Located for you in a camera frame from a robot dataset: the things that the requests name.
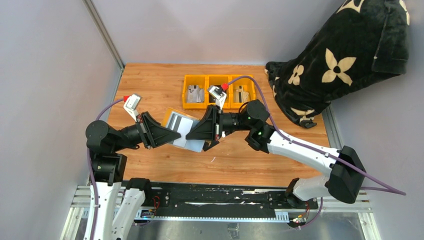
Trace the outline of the white striped credit card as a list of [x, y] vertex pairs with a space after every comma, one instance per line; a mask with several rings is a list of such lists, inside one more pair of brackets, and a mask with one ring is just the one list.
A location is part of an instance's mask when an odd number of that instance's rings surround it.
[[194, 121], [191, 118], [188, 118], [186, 116], [182, 116], [176, 113], [173, 113], [171, 115], [167, 127], [170, 130], [176, 131], [181, 134], [180, 138], [171, 142], [172, 145], [180, 148], [185, 148], [187, 144], [186, 135], [191, 131], [193, 122]]

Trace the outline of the black credit card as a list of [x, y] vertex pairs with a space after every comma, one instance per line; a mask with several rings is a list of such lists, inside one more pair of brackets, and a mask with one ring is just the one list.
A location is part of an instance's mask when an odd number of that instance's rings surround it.
[[203, 144], [202, 150], [204, 152], [210, 150], [211, 148], [215, 147], [216, 145], [218, 145], [220, 142], [216, 141], [216, 140], [212, 140], [212, 141], [205, 141], [205, 143]]

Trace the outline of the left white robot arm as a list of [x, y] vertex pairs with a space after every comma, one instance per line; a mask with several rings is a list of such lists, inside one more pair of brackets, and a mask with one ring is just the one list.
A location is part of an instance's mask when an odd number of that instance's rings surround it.
[[116, 209], [122, 187], [127, 156], [124, 149], [157, 148], [181, 137], [161, 126], [148, 112], [136, 116], [135, 123], [116, 130], [103, 120], [95, 120], [85, 131], [90, 164], [90, 212], [86, 240], [125, 240], [139, 208], [154, 201], [151, 181], [131, 178], [126, 184], [122, 202]]

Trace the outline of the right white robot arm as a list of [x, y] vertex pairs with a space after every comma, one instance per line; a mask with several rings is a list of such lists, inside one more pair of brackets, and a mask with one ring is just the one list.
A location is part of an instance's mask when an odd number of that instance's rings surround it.
[[317, 177], [294, 178], [290, 182], [283, 201], [292, 209], [321, 197], [333, 197], [346, 204], [356, 201], [365, 178], [356, 169], [364, 171], [365, 168], [353, 148], [323, 147], [288, 136], [267, 123], [268, 118], [270, 113], [259, 100], [245, 103], [237, 113], [224, 113], [219, 107], [209, 105], [186, 139], [210, 142], [203, 146], [207, 151], [217, 145], [223, 135], [248, 131], [245, 141], [255, 151], [288, 157], [321, 172]]

